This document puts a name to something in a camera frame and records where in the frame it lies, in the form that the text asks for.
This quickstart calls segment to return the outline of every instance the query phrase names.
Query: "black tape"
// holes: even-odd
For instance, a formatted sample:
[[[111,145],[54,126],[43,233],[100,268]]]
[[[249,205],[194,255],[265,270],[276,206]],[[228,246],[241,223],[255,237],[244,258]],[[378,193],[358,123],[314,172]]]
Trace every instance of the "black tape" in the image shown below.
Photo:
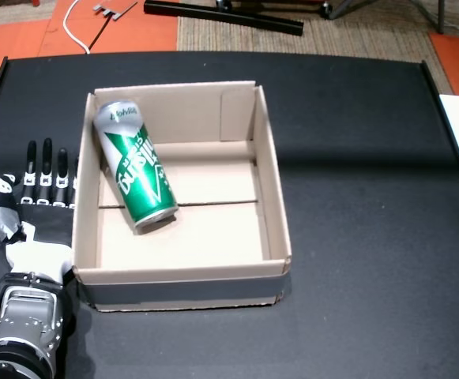
[[[92,304],[209,301],[236,298],[268,298],[280,295],[289,273],[264,278],[196,280],[190,282],[84,285]]]

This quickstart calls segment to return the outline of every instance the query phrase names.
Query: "beige carpet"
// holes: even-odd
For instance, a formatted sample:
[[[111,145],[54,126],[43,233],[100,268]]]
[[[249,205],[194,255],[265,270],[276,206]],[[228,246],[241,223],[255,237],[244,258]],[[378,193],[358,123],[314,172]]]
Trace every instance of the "beige carpet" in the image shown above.
[[[200,0],[188,2],[199,4]],[[436,0],[425,0],[423,4],[436,12]],[[459,0],[448,1],[447,4],[446,18],[459,24]],[[434,28],[408,1],[380,0],[335,21],[325,21],[319,15],[311,13],[263,14],[304,21],[303,36],[288,36],[238,25],[181,18],[178,49],[326,54],[405,62],[424,60],[431,69],[438,90],[445,94],[452,93],[427,34]],[[447,29],[447,32],[453,34],[452,29]]]

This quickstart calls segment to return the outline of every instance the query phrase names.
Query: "black robot finger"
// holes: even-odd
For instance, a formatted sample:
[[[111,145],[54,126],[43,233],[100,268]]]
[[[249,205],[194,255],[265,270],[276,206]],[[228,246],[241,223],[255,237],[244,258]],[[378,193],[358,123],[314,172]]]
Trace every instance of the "black robot finger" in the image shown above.
[[[24,174],[24,189],[22,191],[22,204],[34,204],[36,187],[36,141],[29,141],[27,147],[27,162]]]
[[[52,197],[52,140],[46,138],[43,143],[43,159],[41,165],[40,192],[38,205],[50,205]]]
[[[68,152],[65,148],[58,151],[57,177],[55,178],[55,207],[66,207],[68,201],[70,177],[68,175]]]
[[[74,164],[74,179],[73,179],[73,188],[71,189],[71,201],[70,208],[74,209],[74,199],[77,196],[77,172],[78,172],[78,158]]]

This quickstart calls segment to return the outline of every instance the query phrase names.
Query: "aluminum can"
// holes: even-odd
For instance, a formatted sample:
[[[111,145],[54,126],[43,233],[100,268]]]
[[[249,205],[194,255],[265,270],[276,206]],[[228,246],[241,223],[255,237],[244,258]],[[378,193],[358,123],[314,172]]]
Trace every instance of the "aluminum can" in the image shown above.
[[[104,104],[94,126],[134,226],[173,215],[179,207],[137,104],[128,100]]]

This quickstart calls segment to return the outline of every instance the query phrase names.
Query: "floor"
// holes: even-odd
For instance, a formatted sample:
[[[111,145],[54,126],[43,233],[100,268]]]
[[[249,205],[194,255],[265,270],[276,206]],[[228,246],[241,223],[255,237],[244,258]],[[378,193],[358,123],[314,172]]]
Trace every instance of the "floor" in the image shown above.
[[[44,45],[48,43],[48,38],[51,38],[55,33],[63,33],[61,20],[65,10],[62,6],[58,6],[58,1],[65,3],[66,7],[71,3],[70,0],[41,0],[41,5],[36,8],[29,4],[0,7],[0,24],[58,19],[55,25],[52,26],[50,22],[47,26],[47,32],[43,38],[44,49]],[[196,4],[205,3],[206,5],[213,3],[213,0],[183,1]],[[90,8],[97,2],[97,0],[80,0],[77,7],[90,12]],[[332,0],[331,2],[336,6],[341,0]],[[430,11],[436,12],[436,0],[423,0],[422,3]],[[459,0],[446,3],[446,19],[459,25]],[[272,51],[380,58],[405,62],[424,60],[430,66],[439,91],[445,94],[452,93],[452,88],[428,35],[428,32],[433,32],[434,28],[410,1],[379,0],[336,21],[321,19],[319,15],[311,12],[314,7],[290,5],[280,7],[282,9],[278,12],[269,11],[265,14],[283,15],[304,21],[305,28],[302,37],[187,18],[179,18],[178,24],[172,24],[171,21],[166,20],[170,17],[161,17],[159,20],[149,19],[147,21],[154,25],[149,26],[146,30],[143,29],[143,33],[146,32],[144,39],[147,39],[147,36],[149,39],[151,39],[150,36],[155,36],[158,39],[165,38],[163,30],[166,30],[165,24],[169,22],[170,34],[174,33],[174,28],[177,28],[176,36],[170,37],[176,39],[176,50],[179,51]],[[141,2],[135,7],[134,12],[141,13]],[[127,22],[123,22],[124,17],[128,18]],[[124,17],[113,27],[119,28],[120,33],[132,34],[138,27],[144,28],[146,26],[141,19],[134,19],[133,24],[132,16]],[[94,25],[87,27],[91,21],[94,21]],[[77,20],[76,14],[73,12],[73,20],[70,18],[70,25],[73,24],[76,28],[77,22],[81,23],[81,20]],[[97,33],[100,20],[84,19],[83,24],[84,30],[87,29],[88,35],[92,36]],[[452,28],[448,28],[446,31],[452,35],[459,35],[459,32]],[[105,31],[103,36],[107,38],[109,33],[110,31]],[[111,48],[112,43],[113,41],[110,39],[107,41],[108,48]],[[68,51],[66,54],[77,52],[77,47],[72,46],[69,40],[66,40],[64,44],[73,49],[72,52]],[[98,44],[102,46],[105,42],[104,40],[98,41]],[[114,43],[114,46],[118,51],[118,44]],[[149,50],[175,49],[174,46],[169,45],[164,49],[154,46],[152,45]],[[132,48],[140,50],[138,45]],[[46,49],[45,54],[42,55],[59,54],[58,51],[59,47]]]

